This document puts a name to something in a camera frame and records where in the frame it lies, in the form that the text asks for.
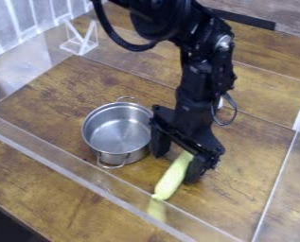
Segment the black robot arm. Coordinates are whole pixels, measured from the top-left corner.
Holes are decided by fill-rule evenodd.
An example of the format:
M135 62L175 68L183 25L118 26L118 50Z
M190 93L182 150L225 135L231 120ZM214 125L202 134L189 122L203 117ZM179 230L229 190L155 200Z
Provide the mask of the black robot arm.
M211 132L219 100L234 88L231 27L195 0L108 0L128 10L138 34L179 48L181 83L175 106L154 105L150 151L163 156L178 144L194 157L183 181L194 183L213 169L225 148Z

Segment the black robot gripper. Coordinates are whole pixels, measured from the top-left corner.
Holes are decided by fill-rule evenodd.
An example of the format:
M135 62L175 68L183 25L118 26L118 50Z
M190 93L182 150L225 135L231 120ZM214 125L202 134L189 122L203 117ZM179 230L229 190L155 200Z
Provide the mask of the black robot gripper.
M155 158L162 157L175 142L190 152L190 161L185 183L195 183L209 169L214 169L225 148L219 143L211 125L214 122L211 111L215 109L217 98L202 96L195 100L194 93L181 89L175 91L174 109L159 105L151 107L150 119L150 152Z

